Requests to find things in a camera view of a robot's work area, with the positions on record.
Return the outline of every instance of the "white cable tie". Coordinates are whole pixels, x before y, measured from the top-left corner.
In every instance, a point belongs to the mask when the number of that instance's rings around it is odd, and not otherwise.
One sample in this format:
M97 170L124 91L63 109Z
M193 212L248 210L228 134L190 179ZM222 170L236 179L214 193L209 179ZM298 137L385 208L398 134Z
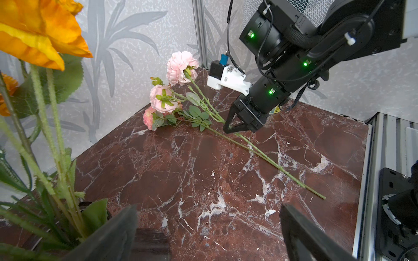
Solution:
M263 15L266 15L267 10L269 10L269 9L270 9L270 4L268 4L268 5L267 5L267 7L264 9L264 11L263 11Z
M355 43L356 43L356 39L352 38L348 32L346 32L346 33L344 34L344 37L347 39L347 44L348 44L349 46L352 46L353 44L355 44Z

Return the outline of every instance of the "white 3d-printed bracket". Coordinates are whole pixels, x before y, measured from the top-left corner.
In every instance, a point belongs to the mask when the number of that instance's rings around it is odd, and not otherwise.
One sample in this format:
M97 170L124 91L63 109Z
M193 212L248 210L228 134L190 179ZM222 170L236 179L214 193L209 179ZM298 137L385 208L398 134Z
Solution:
M215 77L209 76L207 81L207 86L215 90L220 90L223 87L239 91L243 95L247 96L251 83L244 81L246 75L242 74L232 65L226 66L222 73L222 78L219 80Z

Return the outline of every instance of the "yellow label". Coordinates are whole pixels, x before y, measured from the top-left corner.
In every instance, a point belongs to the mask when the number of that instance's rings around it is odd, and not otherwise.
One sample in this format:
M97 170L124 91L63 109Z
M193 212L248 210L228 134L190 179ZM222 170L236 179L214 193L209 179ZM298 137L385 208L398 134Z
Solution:
M269 112L269 114L276 114L276 113L279 113L280 112L280 108L279 108L279 106L277 105L276 107L274 107L274 109L272 109L270 112Z

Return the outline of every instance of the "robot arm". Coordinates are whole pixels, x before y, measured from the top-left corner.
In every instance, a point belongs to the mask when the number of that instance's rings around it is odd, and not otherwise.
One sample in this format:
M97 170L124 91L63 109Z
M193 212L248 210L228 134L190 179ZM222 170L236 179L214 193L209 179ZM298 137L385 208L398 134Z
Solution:
M329 69L340 61L399 48L406 41L405 1L335 0L316 28L287 0L264 0L240 36L255 55L260 79L251 86L225 60L211 64L210 87L242 93L231 105L224 131L256 132L270 110L305 84L318 88L317 78L327 81ZM242 123L231 127L235 115Z

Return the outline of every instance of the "mesh grille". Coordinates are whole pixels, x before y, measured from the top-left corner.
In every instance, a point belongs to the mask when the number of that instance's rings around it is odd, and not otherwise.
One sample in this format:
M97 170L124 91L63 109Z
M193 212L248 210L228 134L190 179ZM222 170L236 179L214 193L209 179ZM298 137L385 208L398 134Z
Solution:
M242 28L248 24L263 0L244 0L244 19ZM299 12L303 13L314 26L318 27L325 18L329 6L334 0L288 0Z
M258 7L263 0L244 0L244 18L242 20L242 28L248 24L251 17L257 12Z

